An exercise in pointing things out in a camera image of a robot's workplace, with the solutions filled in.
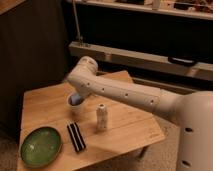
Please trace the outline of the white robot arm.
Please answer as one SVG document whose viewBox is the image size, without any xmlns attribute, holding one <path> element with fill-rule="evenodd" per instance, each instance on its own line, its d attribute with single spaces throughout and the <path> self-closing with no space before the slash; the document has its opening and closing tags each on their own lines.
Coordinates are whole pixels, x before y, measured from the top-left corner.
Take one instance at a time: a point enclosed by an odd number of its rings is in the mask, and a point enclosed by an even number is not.
<svg viewBox="0 0 213 171">
<path fill-rule="evenodd" d="M 176 171 L 213 171 L 213 91 L 181 95 L 97 76 L 97 70 L 97 62 L 83 56 L 67 81 L 83 99 L 96 94 L 158 116 L 176 115 L 180 124 Z"/>
</svg>

